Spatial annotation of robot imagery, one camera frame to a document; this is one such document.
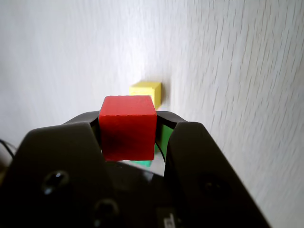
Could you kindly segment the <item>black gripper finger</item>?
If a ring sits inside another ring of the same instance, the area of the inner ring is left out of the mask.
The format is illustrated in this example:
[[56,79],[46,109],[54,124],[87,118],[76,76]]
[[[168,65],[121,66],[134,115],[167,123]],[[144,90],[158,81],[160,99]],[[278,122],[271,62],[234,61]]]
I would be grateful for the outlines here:
[[168,111],[157,124],[172,129],[164,177],[186,228],[267,228],[242,181],[203,124]]
[[30,131],[0,189],[3,228],[121,228],[98,113]]

